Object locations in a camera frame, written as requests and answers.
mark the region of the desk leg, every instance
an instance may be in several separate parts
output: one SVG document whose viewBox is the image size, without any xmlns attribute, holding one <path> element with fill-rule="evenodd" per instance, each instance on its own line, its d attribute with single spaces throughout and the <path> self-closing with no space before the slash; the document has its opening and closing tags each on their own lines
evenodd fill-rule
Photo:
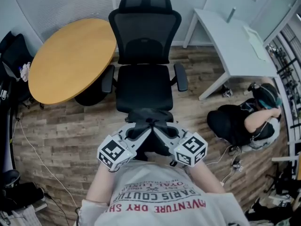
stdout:
<svg viewBox="0 0 301 226">
<path fill-rule="evenodd" d="M 227 72 L 223 73 L 220 78 L 217 79 L 216 82 L 214 82 L 208 89 L 206 89 L 198 98 L 198 100 L 206 99 L 209 95 L 211 95 L 213 92 L 215 92 L 220 86 L 222 86 L 230 76 L 227 74 Z"/>
<path fill-rule="evenodd" d="M 191 40 L 193 31 L 196 28 L 197 22 L 198 22 L 197 14 L 195 12 L 193 12 L 193 17 L 192 17 L 191 23 L 189 25 L 189 29 L 187 31 L 185 40 L 183 42 L 183 48 L 187 48 L 187 46 L 188 46 L 188 44 L 189 44 L 189 42 Z"/>
<path fill-rule="evenodd" d="M 273 157 L 272 161 L 296 161 L 299 156 L 284 156 L 284 157 Z"/>
</svg>

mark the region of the chair backrest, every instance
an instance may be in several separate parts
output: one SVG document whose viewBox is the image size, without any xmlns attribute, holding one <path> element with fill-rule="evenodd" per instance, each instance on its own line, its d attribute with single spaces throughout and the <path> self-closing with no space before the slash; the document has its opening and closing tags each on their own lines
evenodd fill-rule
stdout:
<svg viewBox="0 0 301 226">
<path fill-rule="evenodd" d="M 0 61 L 0 84 L 2 81 L 9 79 L 9 76 L 4 68 L 3 63 Z"/>
<path fill-rule="evenodd" d="M 168 64 L 181 15 L 170 0 L 121 0 L 109 15 L 119 48 L 119 64 Z"/>
<path fill-rule="evenodd" d="M 20 77 L 19 67 L 33 60 L 22 34 L 18 34 L 10 46 L 3 51 L 0 60 L 17 78 Z"/>
<path fill-rule="evenodd" d="M 5 50 L 9 48 L 12 42 L 15 40 L 15 36 L 9 31 L 7 35 L 0 42 L 0 54 L 3 54 Z"/>
</svg>

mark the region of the wall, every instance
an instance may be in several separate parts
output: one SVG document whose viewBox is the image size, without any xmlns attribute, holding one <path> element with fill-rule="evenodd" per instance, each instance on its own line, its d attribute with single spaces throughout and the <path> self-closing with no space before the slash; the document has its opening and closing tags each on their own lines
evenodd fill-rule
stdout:
<svg viewBox="0 0 301 226">
<path fill-rule="evenodd" d="M 294 7 L 297 0 L 270 0 L 265 9 L 252 23 L 252 28 L 255 29 L 263 40 L 266 40 L 273 32 L 277 24 L 282 23 L 283 18 L 290 14 L 289 12 Z"/>
<path fill-rule="evenodd" d="M 193 15 L 193 8 L 206 8 L 227 17 L 233 6 L 235 17 L 250 24 L 267 0 L 171 0 L 182 15 L 182 24 L 173 45 L 182 45 Z M 32 53 L 51 34 L 69 22 L 85 17 L 107 19 L 120 0 L 0 0 L 0 39 L 9 31 L 22 32 Z M 207 45 L 210 40 L 198 24 L 191 45 Z"/>
<path fill-rule="evenodd" d="M 0 40 L 12 31 L 14 35 L 22 33 L 31 55 L 35 55 L 43 44 L 29 25 L 16 0 L 0 0 Z"/>
</svg>

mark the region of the cable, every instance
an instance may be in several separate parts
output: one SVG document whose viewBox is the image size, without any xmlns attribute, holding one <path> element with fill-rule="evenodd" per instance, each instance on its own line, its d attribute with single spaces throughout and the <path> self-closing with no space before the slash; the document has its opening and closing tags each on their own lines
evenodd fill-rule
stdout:
<svg viewBox="0 0 301 226">
<path fill-rule="evenodd" d="M 76 218 L 76 226 L 79 226 L 79 210 L 80 210 L 80 208 L 76 208 L 76 209 L 75 209 L 75 213 L 76 213 L 76 215 L 77 215 L 77 218 Z"/>
<path fill-rule="evenodd" d="M 217 163 L 219 163 L 219 162 L 221 161 L 222 157 L 225 155 L 225 153 L 226 153 L 226 151 L 228 150 L 228 148 L 231 147 L 231 146 L 232 146 L 232 145 L 229 145 L 229 146 L 225 149 L 224 153 L 222 154 L 222 156 L 220 157 L 220 159 L 219 159 L 218 161 L 208 163 L 208 164 L 206 164 L 206 166 L 211 165 L 211 164 L 217 164 Z"/>
<path fill-rule="evenodd" d="M 38 156 L 38 158 L 39 158 L 39 160 L 41 161 L 41 163 L 43 164 L 43 166 L 45 166 L 46 167 L 46 169 L 50 172 L 50 174 L 63 186 L 63 188 L 67 191 L 67 193 L 69 193 L 69 195 L 70 195 L 70 197 L 72 198 L 72 200 L 73 200 L 73 202 L 74 202 L 74 205 L 76 206 L 76 207 L 78 207 L 77 206 L 77 204 L 76 204 L 76 202 L 75 202 L 75 200 L 74 200 L 74 198 L 72 197 L 72 195 L 71 195 L 71 193 L 68 191 L 68 189 L 61 183 L 61 181 L 59 180 L 59 179 L 57 179 L 57 177 L 49 170 L 49 168 L 44 164 L 44 162 L 42 161 L 42 159 L 40 158 L 40 156 L 39 156 L 39 154 L 37 153 L 37 151 L 36 151 L 36 149 L 34 148 L 34 146 L 29 142 L 29 140 L 27 139 L 27 137 L 26 137 L 26 135 L 25 135 L 25 132 L 24 132 L 24 130 L 23 130 L 23 126 L 22 126 L 22 124 L 21 124 L 21 121 L 19 120 L 19 122 L 20 122 L 20 125 L 21 125 L 21 129 L 22 129 L 22 132 L 23 132 L 23 134 L 24 134 L 24 137 L 25 137 L 25 139 L 27 140 L 27 142 L 29 143 L 29 145 L 31 145 L 32 146 L 32 148 L 34 149 L 34 151 L 35 151 L 35 153 L 36 153 L 36 155 Z"/>
<path fill-rule="evenodd" d="M 22 218 L 24 219 L 25 221 L 27 221 L 27 219 L 25 217 L 13 217 L 12 219 L 15 219 L 15 218 Z"/>
<path fill-rule="evenodd" d="M 64 210 L 62 210 L 61 207 L 58 206 L 58 204 L 56 203 L 56 201 L 55 201 L 53 198 L 50 198 L 50 199 L 51 199 L 52 201 L 54 201 L 55 204 L 57 205 L 57 207 L 63 212 L 63 214 L 65 215 L 65 219 L 66 219 L 67 225 L 70 226 L 70 225 L 69 225 L 69 222 L 68 222 L 68 219 L 67 219 L 67 216 L 66 216 Z"/>
<path fill-rule="evenodd" d="M 233 171 L 233 167 L 231 166 L 230 173 L 227 176 L 225 176 L 224 179 L 222 180 L 223 184 L 225 184 L 224 180 L 226 180 L 231 175 L 232 171 Z"/>
<path fill-rule="evenodd" d="M 267 222 L 267 223 L 256 223 L 256 225 L 266 225 L 266 226 L 271 226 L 272 222 Z"/>
<path fill-rule="evenodd" d="M 16 125 L 17 125 L 17 123 L 18 123 L 18 120 L 17 120 L 16 123 L 15 123 L 15 127 L 14 127 L 14 132 L 13 132 L 12 139 L 14 139 L 14 135 L 15 135 L 15 130 L 16 130 Z"/>
<path fill-rule="evenodd" d="M 230 173 L 224 177 L 224 179 L 222 180 L 222 183 L 225 185 L 226 181 L 230 178 L 232 172 L 233 172 L 233 162 L 235 161 L 235 159 L 241 155 L 241 149 L 239 148 L 239 152 L 236 152 L 235 153 L 235 156 L 231 162 L 231 169 L 230 169 Z"/>
</svg>

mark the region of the yellow table top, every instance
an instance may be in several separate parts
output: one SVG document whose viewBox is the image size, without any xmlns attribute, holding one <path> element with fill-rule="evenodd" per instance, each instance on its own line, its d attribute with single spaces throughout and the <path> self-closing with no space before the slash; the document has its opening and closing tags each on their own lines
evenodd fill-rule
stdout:
<svg viewBox="0 0 301 226">
<path fill-rule="evenodd" d="M 32 96 L 43 104 L 69 100 L 105 70 L 116 48 L 109 22 L 88 18 L 54 33 L 37 52 L 28 77 Z"/>
</svg>

